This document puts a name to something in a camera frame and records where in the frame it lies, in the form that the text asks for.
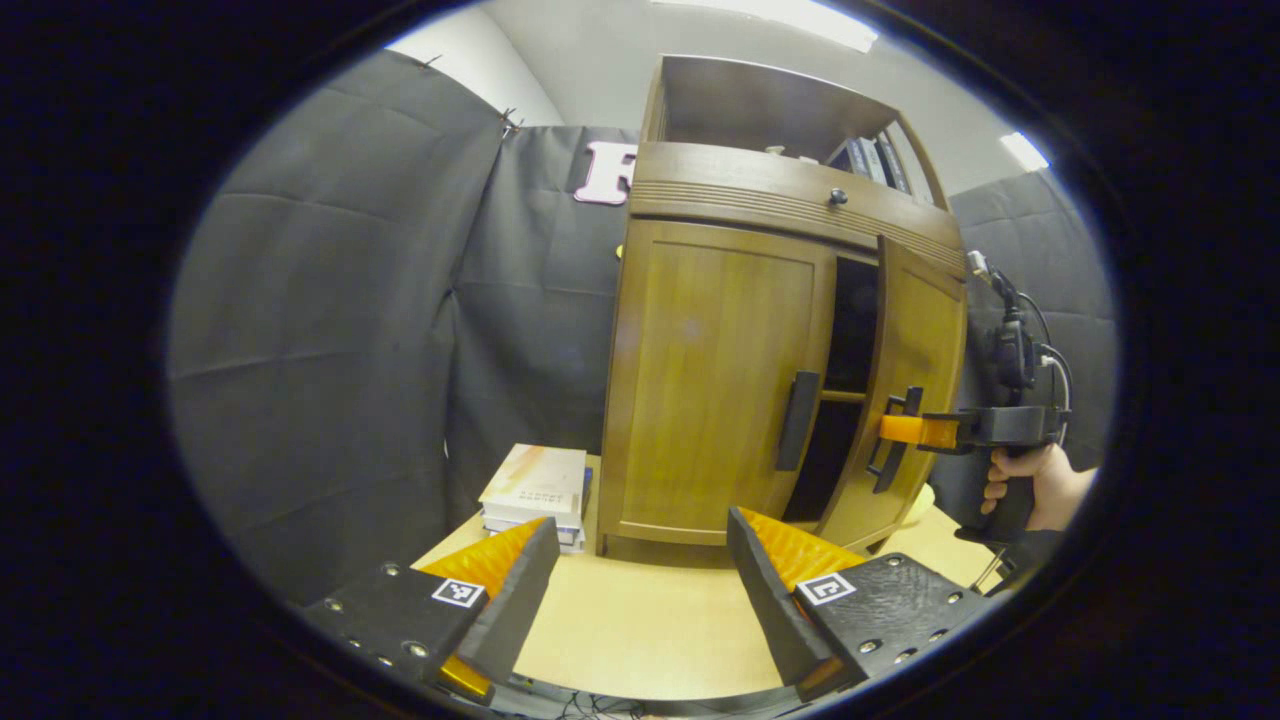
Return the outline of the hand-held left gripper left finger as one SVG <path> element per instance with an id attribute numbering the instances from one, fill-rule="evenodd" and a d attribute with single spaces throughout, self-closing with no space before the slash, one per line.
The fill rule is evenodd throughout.
<path id="1" fill-rule="evenodd" d="M 549 516 L 480 539 L 424 568 L 384 562 L 301 618 L 399 684 L 489 705 L 509 680 L 561 559 Z"/>

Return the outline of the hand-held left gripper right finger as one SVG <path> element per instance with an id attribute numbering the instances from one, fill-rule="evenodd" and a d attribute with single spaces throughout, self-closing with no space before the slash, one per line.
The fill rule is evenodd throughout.
<path id="1" fill-rule="evenodd" d="M 740 506 L 727 547 L 780 679 L 803 702 L 913 664 L 991 602 L 905 553 L 863 559 Z"/>

